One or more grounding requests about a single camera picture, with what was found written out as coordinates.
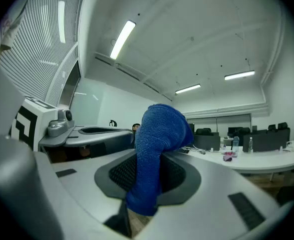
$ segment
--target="water bottle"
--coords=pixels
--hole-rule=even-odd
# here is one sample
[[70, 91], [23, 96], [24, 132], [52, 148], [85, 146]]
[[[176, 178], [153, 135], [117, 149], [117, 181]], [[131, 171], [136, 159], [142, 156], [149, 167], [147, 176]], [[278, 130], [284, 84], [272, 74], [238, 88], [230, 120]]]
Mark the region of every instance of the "water bottle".
[[234, 137], [232, 141], [232, 157], [236, 158], [239, 152], [239, 137]]
[[252, 137], [250, 137], [249, 140], [249, 145], [248, 145], [248, 153], [253, 153], [253, 142], [252, 142]]

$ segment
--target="floor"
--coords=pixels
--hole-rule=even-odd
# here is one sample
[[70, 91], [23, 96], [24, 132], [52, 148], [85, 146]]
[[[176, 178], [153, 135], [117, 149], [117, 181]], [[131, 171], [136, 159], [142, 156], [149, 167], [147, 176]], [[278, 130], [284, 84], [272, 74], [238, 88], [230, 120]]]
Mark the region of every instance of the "floor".
[[[270, 174], [252, 174], [245, 175], [249, 181], [253, 184], [269, 193], [276, 199], [279, 189], [283, 186], [284, 174], [273, 175], [272, 181], [270, 181]], [[132, 237], [136, 236], [152, 219], [152, 217], [142, 216], [131, 210], [128, 210], [130, 226], [132, 231]]]

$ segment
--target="white ceiling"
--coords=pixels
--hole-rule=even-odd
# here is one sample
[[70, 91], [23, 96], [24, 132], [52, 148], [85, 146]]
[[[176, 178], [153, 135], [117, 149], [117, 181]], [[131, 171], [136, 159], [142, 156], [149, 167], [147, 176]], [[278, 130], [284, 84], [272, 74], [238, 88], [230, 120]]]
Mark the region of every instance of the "white ceiling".
[[[105, 3], [112, 3], [112, 8], [105, 17], [96, 52], [109, 56], [115, 42], [112, 39], [118, 37], [126, 21], [136, 22], [116, 62], [171, 99], [177, 89], [194, 84], [201, 84], [204, 93], [221, 92], [231, 83], [239, 90], [259, 85], [275, 48], [277, 0]], [[225, 75], [249, 69], [256, 74], [224, 80]]]

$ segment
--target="blue cloth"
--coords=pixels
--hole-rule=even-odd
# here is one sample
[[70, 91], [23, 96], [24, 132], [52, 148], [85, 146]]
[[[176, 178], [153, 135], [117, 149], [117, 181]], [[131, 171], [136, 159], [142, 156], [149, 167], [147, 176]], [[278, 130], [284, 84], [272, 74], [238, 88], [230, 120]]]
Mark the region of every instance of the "blue cloth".
[[160, 155], [192, 141], [191, 128], [179, 111], [164, 104], [148, 108], [136, 132], [137, 175], [126, 196], [129, 209], [145, 216], [156, 213], [157, 196], [161, 194]]

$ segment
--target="curved white desk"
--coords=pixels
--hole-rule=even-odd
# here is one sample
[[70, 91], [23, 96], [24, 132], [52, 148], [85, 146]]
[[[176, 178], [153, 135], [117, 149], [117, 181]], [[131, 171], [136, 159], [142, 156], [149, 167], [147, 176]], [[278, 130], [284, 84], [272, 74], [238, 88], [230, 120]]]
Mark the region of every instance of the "curved white desk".
[[242, 152], [240, 146], [238, 157], [233, 157], [232, 161], [225, 162], [222, 159], [222, 153], [227, 151], [230, 149], [201, 154], [190, 150], [188, 155], [227, 166], [242, 174], [278, 173], [294, 169], [294, 152], [268, 151], [251, 154]]

